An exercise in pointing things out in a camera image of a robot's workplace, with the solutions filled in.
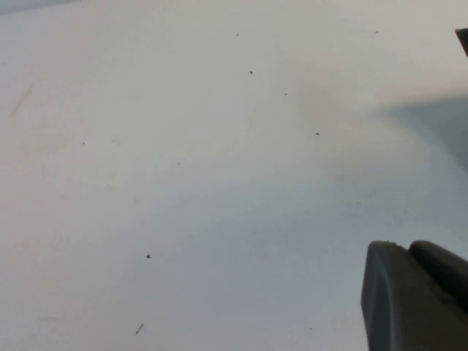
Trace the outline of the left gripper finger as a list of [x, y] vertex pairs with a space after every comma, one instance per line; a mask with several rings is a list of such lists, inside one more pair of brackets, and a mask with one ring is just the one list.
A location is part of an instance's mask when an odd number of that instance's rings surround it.
[[467, 261], [430, 241], [373, 241], [361, 308], [370, 350], [466, 350]]

